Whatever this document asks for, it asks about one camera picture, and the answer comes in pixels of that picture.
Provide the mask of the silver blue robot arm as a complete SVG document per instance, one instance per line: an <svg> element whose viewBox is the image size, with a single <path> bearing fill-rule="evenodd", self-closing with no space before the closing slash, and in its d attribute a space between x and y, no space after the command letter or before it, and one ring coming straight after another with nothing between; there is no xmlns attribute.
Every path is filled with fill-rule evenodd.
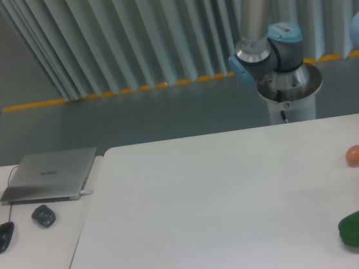
<svg viewBox="0 0 359 269"><path fill-rule="evenodd" d="M305 57L359 48L359 0L242 0L240 37L228 63L266 100L314 95L322 75Z"/></svg>

